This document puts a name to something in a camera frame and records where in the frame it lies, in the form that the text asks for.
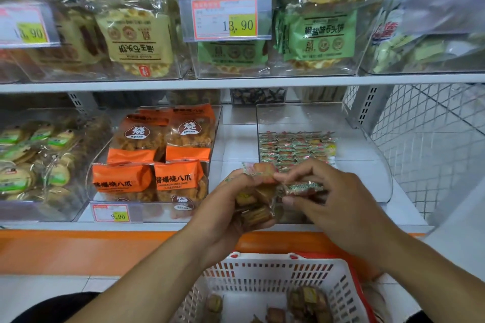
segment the person's right hand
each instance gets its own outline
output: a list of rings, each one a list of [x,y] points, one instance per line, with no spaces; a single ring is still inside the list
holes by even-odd
[[[356,174],[310,159],[274,177],[282,183],[305,178],[323,183],[329,191],[325,205],[301,197],[283,197],[283,203],[305,213],[336,245],[377,266],[384,262],[390,243],[404,234]]]

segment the black sleeve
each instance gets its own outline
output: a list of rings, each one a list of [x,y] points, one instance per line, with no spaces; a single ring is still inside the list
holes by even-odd
[[[78,292],[53,297],[27,309],[12,323],[64,323],[99,294]]]
[[[424,311],[421,310],[406,320],[406,323],[433,323],[433,321],[429,319],[426,314],[424,314]]]

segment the hand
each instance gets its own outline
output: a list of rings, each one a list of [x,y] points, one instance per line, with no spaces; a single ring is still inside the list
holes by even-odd
[[[274,177],[283,183],[300,179],[323,183],[329,191],[324,206],[301,197],[283,197],[283,203],[303,211],[336,245],[377,266],[388,246],[403,234],[356,174],[310,159]]]
[[[202,269],[207,269],[227,257],[235,248],[241,235],[255,229],[268,228],[271,220],[252,229],[244,229],[239,218],[233,217],[236,195],[262,184],[262,178],[243,174],[241,169],[233,171],[232,181],[220,183],[201,203],[196,214],[185,227],[196,247],[203,254]]]

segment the forearm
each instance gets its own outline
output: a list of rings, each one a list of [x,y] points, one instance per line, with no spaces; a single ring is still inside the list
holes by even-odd
[[[201,252],[186,230],[175,234],[68,323],[165,323],[202,274]]]
[[[434,323],[485,317],[485,283],[405,233],[387,247],[380,267],[416,299]]]

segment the tiled floor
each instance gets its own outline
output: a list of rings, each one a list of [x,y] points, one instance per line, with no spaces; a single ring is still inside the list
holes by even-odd
[[[51,297],[81,291],[105,291],[117,280],[105,276],[0,276],[0,323],[10,323],[26,309]],[[406,312],[412,310],[413,301],[403,298],[406,293],[391,277],[381,277],[379,284],[393,323],[401,323]]]

